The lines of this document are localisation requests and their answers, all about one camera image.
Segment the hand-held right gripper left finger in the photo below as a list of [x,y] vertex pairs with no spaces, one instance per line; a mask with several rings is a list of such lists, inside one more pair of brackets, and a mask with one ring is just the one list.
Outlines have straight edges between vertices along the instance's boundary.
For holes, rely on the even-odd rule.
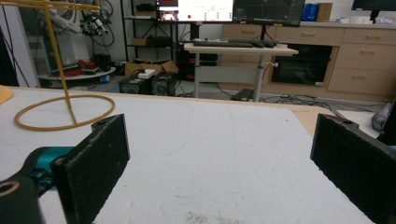
[[68,224],[92,224],[130,159],[125,117],[101,119],[50,168]]

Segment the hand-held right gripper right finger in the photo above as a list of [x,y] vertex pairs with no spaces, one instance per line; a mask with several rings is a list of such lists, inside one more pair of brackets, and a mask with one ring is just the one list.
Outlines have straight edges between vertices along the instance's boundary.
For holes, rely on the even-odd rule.
[[396,224],[396,150],[336,116],[318,115],[310,159],[375,224]]

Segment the grey cloth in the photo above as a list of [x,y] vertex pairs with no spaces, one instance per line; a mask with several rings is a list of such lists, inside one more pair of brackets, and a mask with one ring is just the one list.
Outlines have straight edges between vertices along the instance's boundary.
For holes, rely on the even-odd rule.
[[372,116],[372,126],[376,131],[381,132],[384,130],[392,108],[393,104],[386,103]]

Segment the wooden drawer cabinet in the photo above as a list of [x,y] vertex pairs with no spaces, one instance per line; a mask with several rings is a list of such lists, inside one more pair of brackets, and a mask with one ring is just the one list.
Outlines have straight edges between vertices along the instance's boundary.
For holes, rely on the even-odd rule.
[[299,27],[271,27],[267,34],[287,45],[330,47],[323,83],[274,82],[268,70],[262,92],[310,95],[357,101],[396,100],[396,25],[303,22]]

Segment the black computer tower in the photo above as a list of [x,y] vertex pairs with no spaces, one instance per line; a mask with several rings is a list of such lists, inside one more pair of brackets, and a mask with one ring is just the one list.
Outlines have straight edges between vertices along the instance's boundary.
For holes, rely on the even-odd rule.
[[174,75],[174,73],[161,73],[152,79],[152,94],[174,96],[176,93],[176,80]]

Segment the open cardboard box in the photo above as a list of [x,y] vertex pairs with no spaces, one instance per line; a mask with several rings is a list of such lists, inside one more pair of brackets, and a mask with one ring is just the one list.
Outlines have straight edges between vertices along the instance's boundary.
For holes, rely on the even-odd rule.
[[157,74],[178,72],[178,67],[172,60],[134,59],[124,65],[124,76],[130,77],[137,71],[145,69],[153,69]]

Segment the yellow round object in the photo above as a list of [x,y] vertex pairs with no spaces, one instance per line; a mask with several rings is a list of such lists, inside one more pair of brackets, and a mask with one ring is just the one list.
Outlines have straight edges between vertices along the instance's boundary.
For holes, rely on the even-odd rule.
[[12,97],[12,89],[7,86],[0,85],[0,104],[6,102]]

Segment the brown cardboard box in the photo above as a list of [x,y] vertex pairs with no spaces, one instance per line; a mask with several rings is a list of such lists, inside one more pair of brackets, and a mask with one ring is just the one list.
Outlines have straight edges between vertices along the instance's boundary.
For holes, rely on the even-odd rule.
[[332,3],[318,3],[317,21],[328,21],[332,13]]

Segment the black metal shelf rack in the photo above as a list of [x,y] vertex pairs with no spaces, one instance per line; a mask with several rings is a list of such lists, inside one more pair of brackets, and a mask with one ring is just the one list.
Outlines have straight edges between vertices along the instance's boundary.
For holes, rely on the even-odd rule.
[[124,52],[133,59],[175,59],[177,28],[159,21],[156,0],[120,0]]

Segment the blue box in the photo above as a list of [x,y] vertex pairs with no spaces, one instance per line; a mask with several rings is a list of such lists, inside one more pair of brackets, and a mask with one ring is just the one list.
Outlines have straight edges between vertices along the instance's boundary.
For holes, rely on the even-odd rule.
[[310,3],[305,4],[301,21],[315,21],[318,16],[318,4]]

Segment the black monitor on cabinet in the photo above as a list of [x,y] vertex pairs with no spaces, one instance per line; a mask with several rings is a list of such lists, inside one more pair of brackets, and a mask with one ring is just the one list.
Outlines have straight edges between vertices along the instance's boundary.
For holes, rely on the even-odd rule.
[[380,11],[396,11],[396,0],[353,0],[351,9],[370,11],[370,21],[375,23]]

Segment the white standing desk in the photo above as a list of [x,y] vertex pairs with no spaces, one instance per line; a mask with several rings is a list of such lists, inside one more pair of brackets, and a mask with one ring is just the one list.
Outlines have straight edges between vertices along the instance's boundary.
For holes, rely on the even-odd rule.
[[[224,47],[199,47],[192,43],[184,45],[184,50],[196,55],[194,63],[194,97],[199,97],[201,82],[226,82],[254,84],[253,101],[258,102],[261,94],[262,76],[264,75],[265,58],[272,56],[292,56],[298,51],[288,48],[224,48]],[[200,55],[203,53],[230,54],[230,55],[255,55],[259,57],[258,64],[253,67],[226,67],[226,66],[201,66]]]

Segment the dark computer monitor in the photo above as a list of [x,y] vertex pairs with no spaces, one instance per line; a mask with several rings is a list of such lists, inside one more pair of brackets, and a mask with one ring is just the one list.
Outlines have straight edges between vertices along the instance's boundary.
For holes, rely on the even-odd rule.
[[233,22],[299,27],[305,0],[234,0]]

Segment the black keyboard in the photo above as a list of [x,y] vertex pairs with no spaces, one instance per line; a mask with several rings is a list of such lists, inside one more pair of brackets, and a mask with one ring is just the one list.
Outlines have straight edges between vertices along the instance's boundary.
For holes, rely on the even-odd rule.
[[253,48],[249,43],[240,42],[221,42],[221,41],[193,41],[195,47],[213,47],[213,48]]

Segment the bright computer monitor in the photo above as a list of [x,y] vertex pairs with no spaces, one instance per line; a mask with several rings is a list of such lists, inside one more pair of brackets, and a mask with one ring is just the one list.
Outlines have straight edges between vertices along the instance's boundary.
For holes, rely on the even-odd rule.
[[155,0],[158,21],[231,22],[233,0]]

